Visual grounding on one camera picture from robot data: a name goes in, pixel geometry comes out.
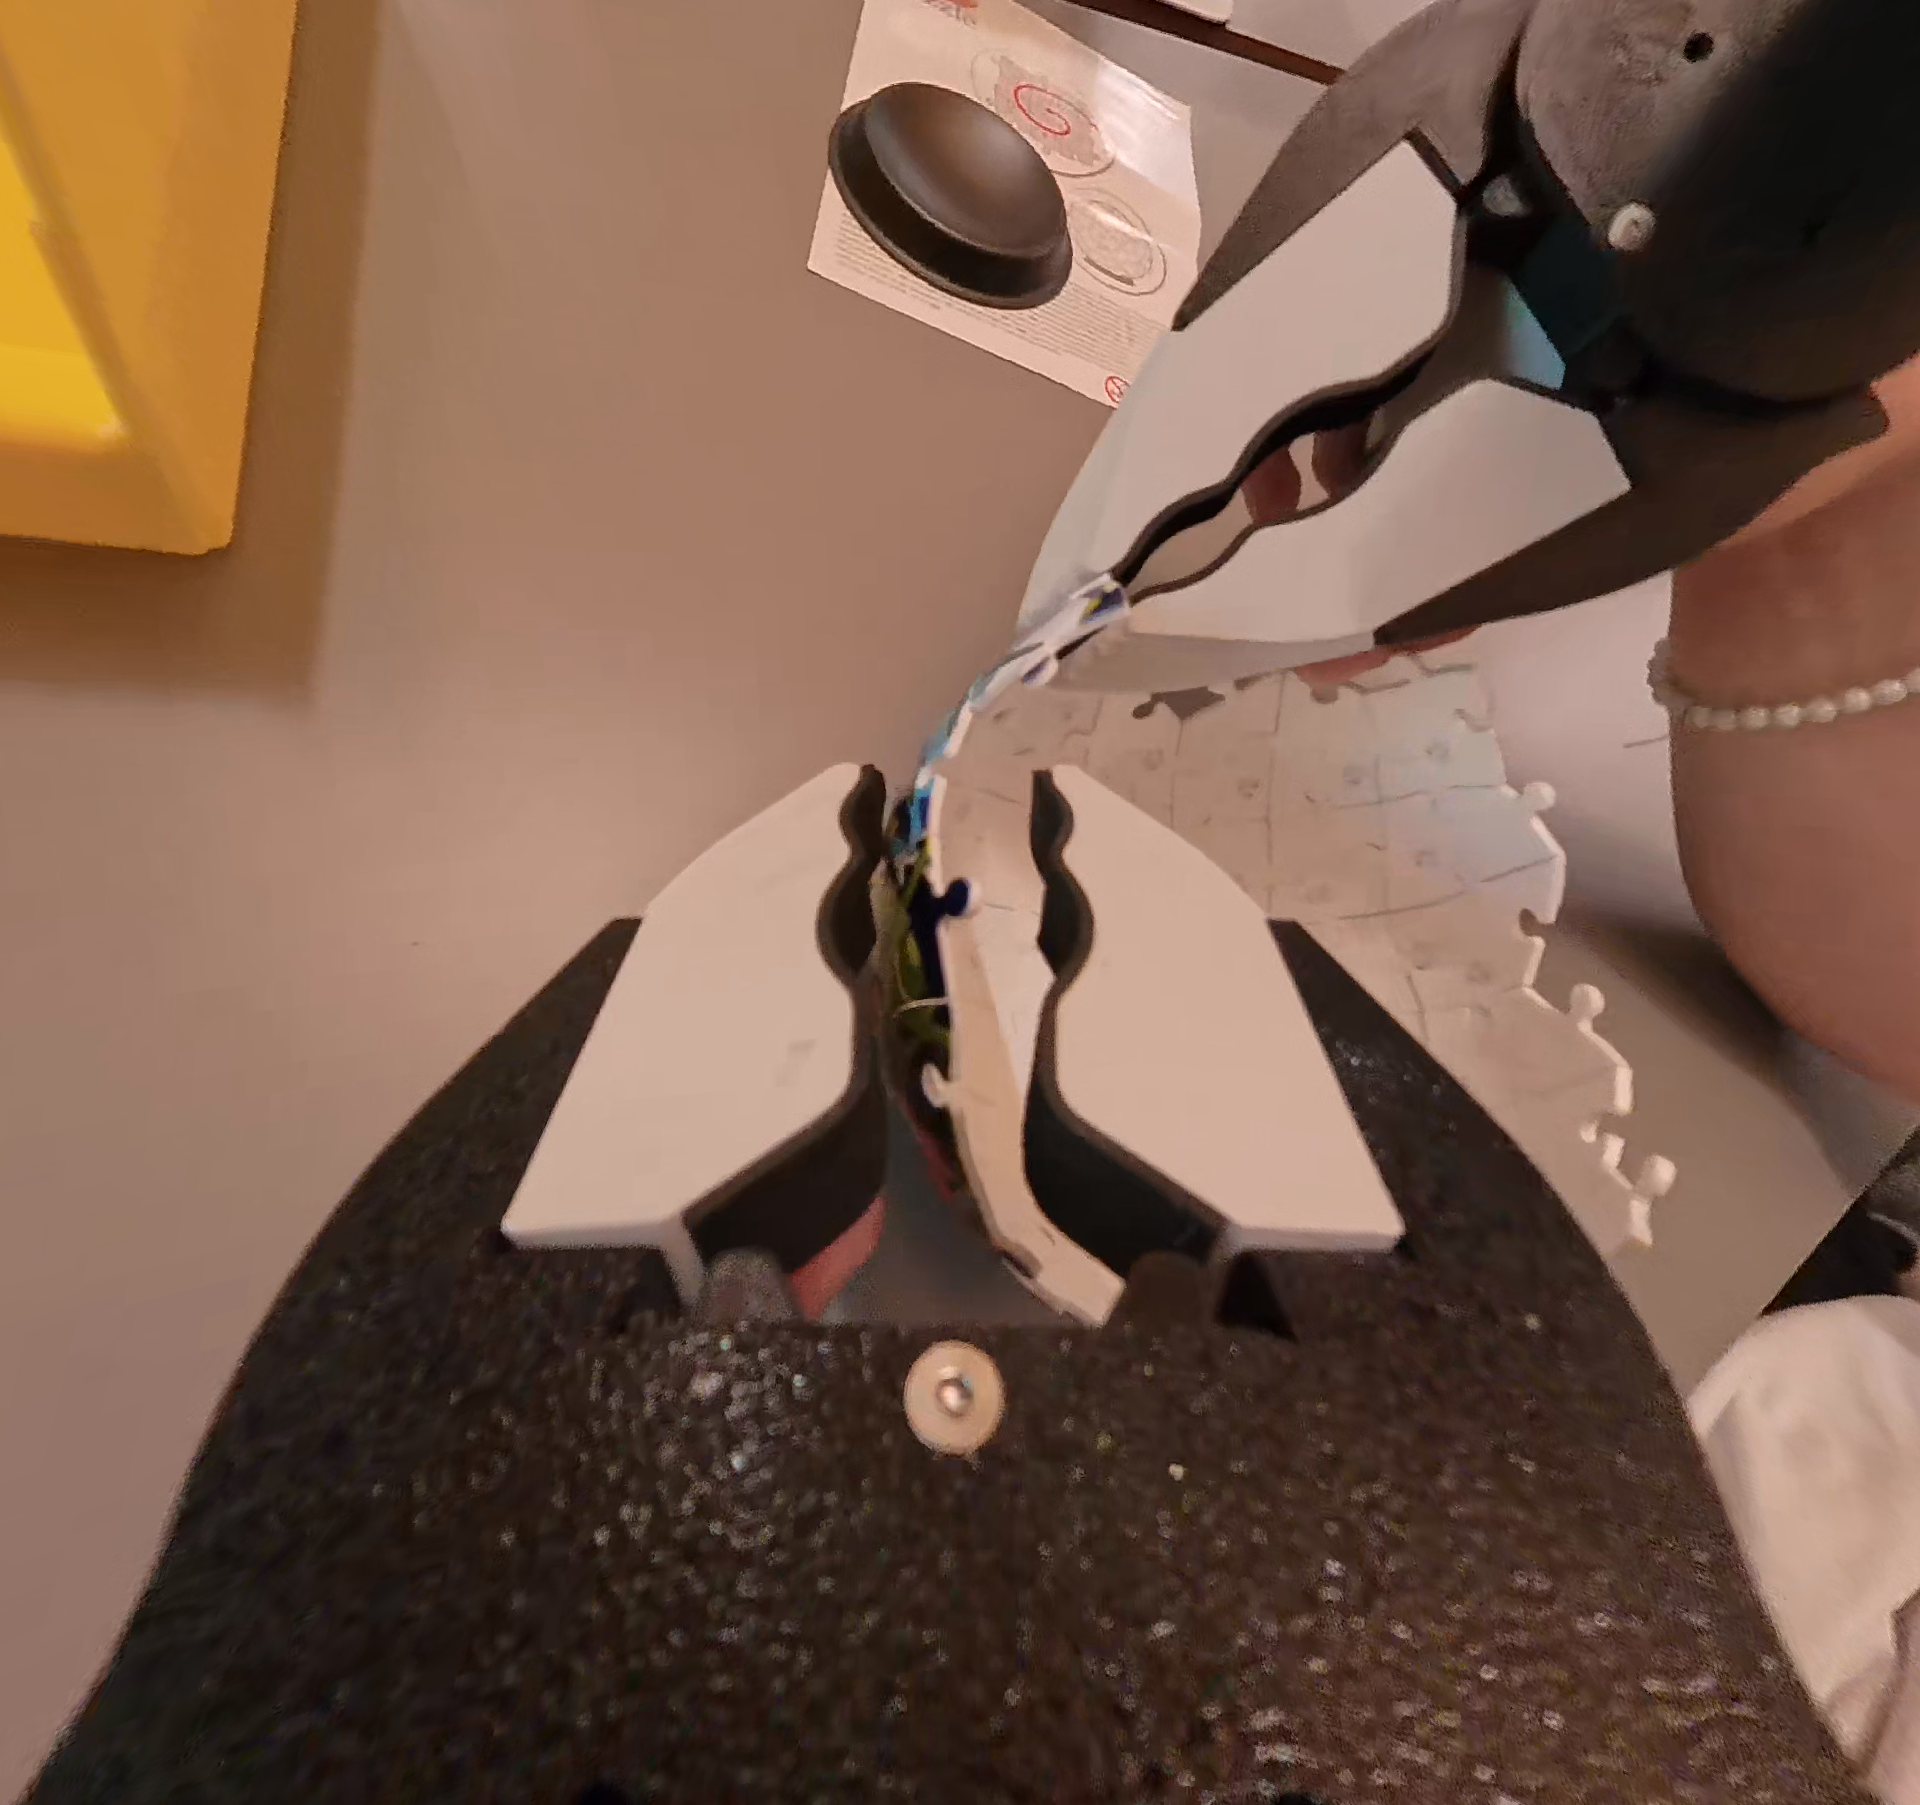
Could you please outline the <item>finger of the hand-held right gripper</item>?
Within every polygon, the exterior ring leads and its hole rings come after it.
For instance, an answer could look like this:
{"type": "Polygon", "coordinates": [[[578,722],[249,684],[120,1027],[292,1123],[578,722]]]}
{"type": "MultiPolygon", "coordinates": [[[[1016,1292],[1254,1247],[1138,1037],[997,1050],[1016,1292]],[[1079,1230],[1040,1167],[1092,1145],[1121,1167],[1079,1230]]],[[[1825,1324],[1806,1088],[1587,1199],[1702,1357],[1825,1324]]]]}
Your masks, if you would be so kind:
{"type": "Polygon", "coordinates": [[[1395,143],[1182,331],[1118,398],[1043,534],[1018,626],[1118,576],[1229,498],[1283,424],[1405,375],[1446,333],[1467,229],[1454,187],[1395,143]]]}
{"type": "Polygon", "coordinates": [[[1192,690],[1323,666],[1628,492],[1595,415],[1472,379],[1341,498],[1247,527],[1141,591],[1060,663],[1069,690],[1192,690]]]}

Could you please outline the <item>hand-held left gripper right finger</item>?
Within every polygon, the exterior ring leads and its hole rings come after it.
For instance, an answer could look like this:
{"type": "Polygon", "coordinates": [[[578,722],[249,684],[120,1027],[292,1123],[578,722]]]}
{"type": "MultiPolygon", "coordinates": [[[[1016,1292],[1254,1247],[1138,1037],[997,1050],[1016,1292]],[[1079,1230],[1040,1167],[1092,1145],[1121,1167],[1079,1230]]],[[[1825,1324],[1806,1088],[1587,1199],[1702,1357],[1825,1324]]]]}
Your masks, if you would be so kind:
{"type": "Polygon", "coordinates": [[[1022,1116],[1040,1217],[1096,1263],[1378,1256],[1405,1219],[1264,912],[1076,765],[1029,845],[1050,981],[1022,1116]]]}

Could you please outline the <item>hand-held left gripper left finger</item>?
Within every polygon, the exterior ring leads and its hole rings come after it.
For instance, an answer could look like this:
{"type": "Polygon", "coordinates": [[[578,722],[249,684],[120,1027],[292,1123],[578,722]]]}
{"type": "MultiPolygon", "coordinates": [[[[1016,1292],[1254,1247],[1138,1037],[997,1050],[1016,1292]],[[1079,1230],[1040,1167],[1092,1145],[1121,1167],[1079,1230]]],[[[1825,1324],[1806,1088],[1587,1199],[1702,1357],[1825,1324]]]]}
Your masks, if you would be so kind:
{"type": "Polygon", "coordinates": [[[682,1303],[756,1252],[795,1274],[885,1184],[873,875],[885,780],[832,765],[642,913],[502,1211],[517,1247],[649,1247],[682,1303]]]}

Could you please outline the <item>partly built puzzle ball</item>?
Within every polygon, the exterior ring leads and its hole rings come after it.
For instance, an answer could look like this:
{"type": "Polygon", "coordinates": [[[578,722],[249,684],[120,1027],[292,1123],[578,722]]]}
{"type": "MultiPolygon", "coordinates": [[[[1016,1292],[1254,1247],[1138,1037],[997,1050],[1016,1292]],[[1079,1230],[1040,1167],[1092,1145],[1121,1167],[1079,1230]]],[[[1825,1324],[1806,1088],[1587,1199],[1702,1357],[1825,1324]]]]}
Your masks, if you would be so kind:
{"type": "Polygon", "coordinates": [[[1632,1067],[1572,990],[1535,978],[1542,927],[1568,892],[1547,786],[1515,788],[1486,693],[1464,657],[1390,657],[1318,697],[1294,678],[1121,688],[1114,667],[1029,667],[979,681],[898,818],[904,898],[973,901],[947,931],[958,977],[947,1073],[967,1192],[987,1237],[1049,1307],[1104,1324],[1115,1271],[1092,1271],[1037,1199],[1013,1184],[1013,1092],[1029,1088],[1040,1016],[1040,885],[1029,858],[1029,786],[1074,765],[1188,839],[1273,925],[1300,925],[1490,1113],[1612,1260],[1655,1246],[1677,1167],[1635,1167],[1609,1123],[1632,1113],[1632,1067]]]}

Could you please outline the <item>person's right forearm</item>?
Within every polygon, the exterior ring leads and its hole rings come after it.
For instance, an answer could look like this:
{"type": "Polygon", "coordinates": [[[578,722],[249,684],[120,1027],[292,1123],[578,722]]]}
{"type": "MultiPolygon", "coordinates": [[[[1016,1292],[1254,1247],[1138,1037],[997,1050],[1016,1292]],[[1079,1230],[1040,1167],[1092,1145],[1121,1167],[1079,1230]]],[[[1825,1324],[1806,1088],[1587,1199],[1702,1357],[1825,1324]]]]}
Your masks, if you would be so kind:
{"type": "Polygon", "coordinates": [[[1918,704],[1798,731],[1674,731],[1699,925],[1811,1047],[1918,1106],[1918,704]]]}

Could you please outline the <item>person's right hand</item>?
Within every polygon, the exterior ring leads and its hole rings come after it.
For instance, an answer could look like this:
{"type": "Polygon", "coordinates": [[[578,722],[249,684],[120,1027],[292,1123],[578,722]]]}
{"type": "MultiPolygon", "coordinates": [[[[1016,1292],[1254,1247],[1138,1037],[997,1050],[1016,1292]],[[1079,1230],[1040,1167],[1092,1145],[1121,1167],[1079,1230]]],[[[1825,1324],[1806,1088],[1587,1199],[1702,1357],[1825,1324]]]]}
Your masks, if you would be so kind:
{"type": "Polygon", "coordinates": [[[1882,437],[1674,575],[1658,681],[1691,704],[1812,704],[1918,670],[1918,360],[1876,387],[1882,437]]]}

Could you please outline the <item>black round stand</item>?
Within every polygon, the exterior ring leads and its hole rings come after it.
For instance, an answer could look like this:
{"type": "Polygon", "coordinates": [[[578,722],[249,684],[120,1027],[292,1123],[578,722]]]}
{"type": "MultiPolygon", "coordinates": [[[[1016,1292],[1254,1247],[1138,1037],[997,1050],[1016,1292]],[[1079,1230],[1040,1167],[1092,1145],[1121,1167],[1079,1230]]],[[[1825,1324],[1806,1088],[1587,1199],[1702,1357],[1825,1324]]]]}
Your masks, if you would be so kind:
{"type": "Polygon", "coordinates": [[[1069,283],[1060,183],[976,96],[921,81],[879,89],[836,113],[828,173],[855,226],[947,297],[1029,310],[1069,283]]]}

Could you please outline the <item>printed instruction leaflet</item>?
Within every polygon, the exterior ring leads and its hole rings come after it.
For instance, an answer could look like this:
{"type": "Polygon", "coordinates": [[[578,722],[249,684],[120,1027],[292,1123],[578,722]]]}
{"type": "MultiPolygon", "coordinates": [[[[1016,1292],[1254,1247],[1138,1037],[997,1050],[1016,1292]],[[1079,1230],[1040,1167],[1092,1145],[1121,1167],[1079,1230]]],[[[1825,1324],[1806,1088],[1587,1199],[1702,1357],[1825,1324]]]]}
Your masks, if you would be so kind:
{"type": "Polygon", "coordinates": [[[907,81],[976,96],[1040,153],[1066,198],[1066,288],[1029,310],[947,297],[855,226],[832,180],[812,274],[1115,409],[1196,274],[1188,105],[1016,0],[862,0],[842,107],[907,81]]]}

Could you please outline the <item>person's white shirt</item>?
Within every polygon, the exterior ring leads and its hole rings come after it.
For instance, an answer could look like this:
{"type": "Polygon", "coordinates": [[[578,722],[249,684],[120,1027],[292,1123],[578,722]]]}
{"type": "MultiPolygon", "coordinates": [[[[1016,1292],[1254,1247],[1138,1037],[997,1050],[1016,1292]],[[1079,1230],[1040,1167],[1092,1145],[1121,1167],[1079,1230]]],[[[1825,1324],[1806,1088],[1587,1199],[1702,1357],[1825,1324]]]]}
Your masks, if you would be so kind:
{"type": "Polygon", "coordinates": [[[1918,1801],[1918,1299],[1771,1314],[1686,1412],[1846,1764],[1876,1798],[1918,1801]]]}

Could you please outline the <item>yellow plastic bin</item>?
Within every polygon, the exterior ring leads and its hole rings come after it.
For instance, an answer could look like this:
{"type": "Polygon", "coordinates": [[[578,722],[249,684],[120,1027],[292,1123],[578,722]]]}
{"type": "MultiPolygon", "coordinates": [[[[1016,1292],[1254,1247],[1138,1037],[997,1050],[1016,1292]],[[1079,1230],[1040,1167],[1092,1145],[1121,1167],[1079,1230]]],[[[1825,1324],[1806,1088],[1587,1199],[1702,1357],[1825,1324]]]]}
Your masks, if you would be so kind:
{"type": "Polygon", "coordinates": [[[5,0],[5,534],[234,534],[301,0],[5,0]]]}

